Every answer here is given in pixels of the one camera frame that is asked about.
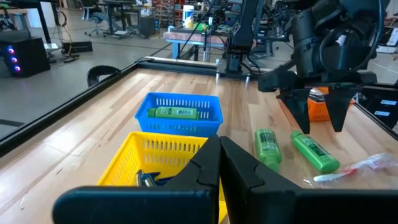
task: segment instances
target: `computer tower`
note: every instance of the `computer tower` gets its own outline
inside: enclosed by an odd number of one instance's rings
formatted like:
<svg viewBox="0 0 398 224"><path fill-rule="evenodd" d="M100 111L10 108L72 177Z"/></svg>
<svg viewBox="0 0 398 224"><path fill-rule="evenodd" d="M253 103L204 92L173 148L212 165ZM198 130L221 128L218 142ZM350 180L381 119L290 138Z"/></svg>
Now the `computer tower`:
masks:
<svg viewBox="0 0 398 224"><path fill-rule="evenodd" d="M155 35L159 30L159 21L154 16L145 16L139 19L139 33L143 38Z"/></svg>
<svg viewBox="0 0 398 224"><path fill-rule="evenodd" d="M1 41L0 49L9 73L14 77L30 77L50 70L41 38Z"/></svg>

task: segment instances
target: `orange box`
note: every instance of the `orange box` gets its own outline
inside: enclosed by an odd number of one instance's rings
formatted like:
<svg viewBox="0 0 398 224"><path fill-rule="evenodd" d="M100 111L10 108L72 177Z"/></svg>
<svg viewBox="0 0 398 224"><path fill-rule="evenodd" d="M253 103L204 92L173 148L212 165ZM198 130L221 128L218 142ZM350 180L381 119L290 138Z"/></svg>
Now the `orange box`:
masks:
<svg viewBox="0 0 398 224"><path fill-rule="evenodd" d="M328 94L328 87L317 87L317 89L323 94ZM353 105L355 103L354 100L351 100L349 103ZM326 107L325 102L315 102L311 99L308 99L308 115L310 117L310 121L329 121L329 112Z"/></svg>

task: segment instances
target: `bottle label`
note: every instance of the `bottle label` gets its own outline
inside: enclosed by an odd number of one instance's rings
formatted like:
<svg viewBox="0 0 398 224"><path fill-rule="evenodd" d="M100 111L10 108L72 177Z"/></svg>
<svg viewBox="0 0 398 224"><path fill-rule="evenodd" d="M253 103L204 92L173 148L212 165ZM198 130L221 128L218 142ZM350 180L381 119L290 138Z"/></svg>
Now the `bottle label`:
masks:
<svg viewBox="0 0 398 224"><path fill-rule="evenodd" d="M304 144L306 144L313 152L315 152L318 156L330 156L330 153L324 150L318 143L316 143L311 138L303 138Z"/></svg>
<svg viewBox="0 0 398 224"><path fill-rule="evenodd" d="M160 110L161 115L171 115L172 114L172 109L171 108L162 108Z"/></svg>
<svg viewBox="0 0 398 224"><path fill-rule="evenodd" d="M261 133L260 134L260 142L261 142L263 151L277 149L276 139L272 133Z"/></svg>
<svg viewBox="0 0 398 224"><path fill-rule="evenodd" d="M187 109L187 110L177 110L178 115L188 115L191 116L193 115L193 110Z"/></svg>

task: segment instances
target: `workbench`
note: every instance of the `workbench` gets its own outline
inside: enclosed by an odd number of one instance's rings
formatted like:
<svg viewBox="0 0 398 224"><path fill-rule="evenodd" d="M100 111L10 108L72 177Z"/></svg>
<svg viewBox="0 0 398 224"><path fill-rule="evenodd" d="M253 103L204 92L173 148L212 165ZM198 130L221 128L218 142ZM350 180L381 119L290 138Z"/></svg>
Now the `workbench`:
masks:
<svg viewBox="0 0 398 224"><path fill-rule="evenodd" d="M172 32L172 31L167 31L163 33L163 38L167 41L172 43L172 58L176 59L178 53L180 52L180 44L184 44L191 33L187 32ZM187 44L193 45L195 48L195 61L198 60L198 49L200 46L205 46L206 47L219 47L223 48L224 43L226 42L226 37L225 36L217 36L217 35L211 35L207 37L207 40L205 41L205 36L202 34L193 34L190 38L190 40L187 42ZM210 57L209 53L210 51L204 51L203 52L203 61L208 62Z"/></svg>
<svg viewBox="0 0 398 224"><path fill-rule="evenodd" d="M26 9L7 9L10 19L17 29L29 29L27 25L27 10Z"/></svg>
<svg viewBox="0 0 398 224"><path fill-rule="evenodd" d="M53 10L53 14L54 14L55 24L59 26L58 14L57 14L57 10L56 10L55 4L54 4L55 0L40 0L40 1L8 1L7 0L7 1L3 1L2 3L8 4L9 6L15 7L18 9L37 9L37 12L39 13L40 23L42 25L45 41L47 44L51 44L49 29L48 29L47 23L45 21L41 2L49 2L52 4L52 10Z"/></svg>
<svg viewBox="0 0 398 224"><path fill-rule="evenodd" d="M126 136L141 130L134 115L151 91L218 96L224 117L218 135L230 137L254 155L255 130L274 130L283 157L280 174L301 187L311 187L303 180L319 173L291 144L290 132L298 127L285 115L277 93L259 92L257 82L245 88L241 80L220 77L216 83L215 77L204 75L215 67L213 63L146 60L105 78L0 140L0 148L20 144L0 158L0 223L51 223L58 196L74 187L96 185ZM167 71L172 68L181 72ZM311 137L341 167L377 153L395 155L398 150L397 141L357 106L349 109L342 132L335 133L329 122L312 123ZM397 188L394 181L380 173L341 187Z"/></svg>

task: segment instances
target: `plastic basket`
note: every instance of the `plastic basket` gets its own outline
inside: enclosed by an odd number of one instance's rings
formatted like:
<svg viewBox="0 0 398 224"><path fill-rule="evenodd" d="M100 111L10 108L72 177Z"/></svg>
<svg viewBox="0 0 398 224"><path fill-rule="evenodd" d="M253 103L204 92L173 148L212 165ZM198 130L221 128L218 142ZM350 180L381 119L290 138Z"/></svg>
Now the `plastic basket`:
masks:
<svg viewBox="0 0 398 224"><path fill-rule="evenodd" d="M310 121L329 121L329 112L325 102L315 102L308 99L308 115Z"/></svg>
<svg viewBox="0 0 398 224"><path fill-rule="evenodd" d="M98 185L134 186L138 170L160 172L159 177L177 175L206 142L207 138L133 132L113 157ZM220 184L219 223L227 214Z"/></svg>
<svg viewBox="0 0 398 224"><path fill-rule="evenodd" d="M148 118L148 109L160 106L196 108L199 120ZM136 113L136 119L145 132L210 137L223 123L223 114L217 96L148 93Z"/></svg>

